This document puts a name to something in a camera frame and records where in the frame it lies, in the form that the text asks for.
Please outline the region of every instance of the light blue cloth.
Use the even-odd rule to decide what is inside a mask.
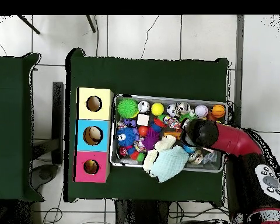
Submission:
[[[160,183],[164,182],[180,173],[188,158],[189,154],[180,146],[161,151],[150,168],[150,173],[158,177]]]

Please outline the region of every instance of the pink box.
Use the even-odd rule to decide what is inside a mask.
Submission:
[[[105,183],[110,171],[110,164],[107,152],[101,151],[77,151],[76,159],[76,177],[74,182],[93,182]],[[87,160],[95,160],[99,165],[96,174],[89,174],[84,170],[84,163]]]

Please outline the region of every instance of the blue box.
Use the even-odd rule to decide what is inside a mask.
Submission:
[[[103,139],[97,145],[89,145],[83,139],[84,130],[87,127],[98,127],[103,131]],[[108,151],[110,122],[99,120],[78,120],[78,144],[77,151]]]

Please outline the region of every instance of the hole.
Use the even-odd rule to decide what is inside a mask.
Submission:
[[[97,96],[90,96],[86,101],[86,107],[89,111],[99,111],[102,107],[102,101]]]
[[[88,145],[98,145],[103,140],[103,131],[97,126],[87,127],[84,130],[83,139]]]
[[[87,160],[84,163],[84,171],[89,174],[96,174],[99,171],[100,166],[95,160]]]

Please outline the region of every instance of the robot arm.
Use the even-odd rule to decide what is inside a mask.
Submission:
[[[238,224],[280,224],[280,183],[259,145],[243,130],[213,121],[185,119],[181,140],[235,157],[234,184]]]

